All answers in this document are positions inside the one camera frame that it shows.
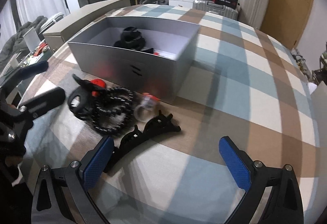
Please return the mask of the person's left hand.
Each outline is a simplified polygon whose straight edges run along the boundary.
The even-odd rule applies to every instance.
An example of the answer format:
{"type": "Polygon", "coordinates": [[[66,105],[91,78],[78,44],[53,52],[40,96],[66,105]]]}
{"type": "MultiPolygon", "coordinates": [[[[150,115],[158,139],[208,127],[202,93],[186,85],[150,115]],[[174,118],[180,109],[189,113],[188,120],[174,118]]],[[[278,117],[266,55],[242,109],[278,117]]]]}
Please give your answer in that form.
{"type": "Polygon", "coordinates": [[[18,166],[23,160],[23,157],[6,157],[5,158],[5,164],[8,166],[8,167],[11,167],[11,166],[18,166]]]}

